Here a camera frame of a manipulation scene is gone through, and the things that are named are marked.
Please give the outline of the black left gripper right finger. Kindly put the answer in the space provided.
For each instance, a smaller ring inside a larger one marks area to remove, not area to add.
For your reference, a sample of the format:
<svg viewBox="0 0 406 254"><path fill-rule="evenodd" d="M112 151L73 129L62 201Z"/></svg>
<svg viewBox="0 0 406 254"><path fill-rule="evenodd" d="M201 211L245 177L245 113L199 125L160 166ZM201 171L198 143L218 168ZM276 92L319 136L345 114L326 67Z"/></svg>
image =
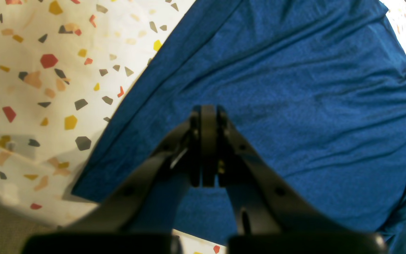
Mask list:
<svg viewBox="0 0 406 254"><path fill-rule="evenodd" d="M202 106L202 186L224 187L238 235L228 254L386 254L381 235L329 220L277 175L221 107Z"/></svg>

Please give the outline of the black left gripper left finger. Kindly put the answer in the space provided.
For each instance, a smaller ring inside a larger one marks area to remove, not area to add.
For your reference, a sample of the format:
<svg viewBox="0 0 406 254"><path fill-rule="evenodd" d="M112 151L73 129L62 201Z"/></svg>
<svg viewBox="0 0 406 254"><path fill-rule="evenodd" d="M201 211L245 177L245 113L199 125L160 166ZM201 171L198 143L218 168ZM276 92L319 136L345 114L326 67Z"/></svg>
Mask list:
<svg viewBox="0 0 406 254"><path fill-rule="evenodd" d="M66 228L34 235L22 253L183 254L172 228L183 197L202 183L202 118L203 107L194 107L106 201Z"/></svg>

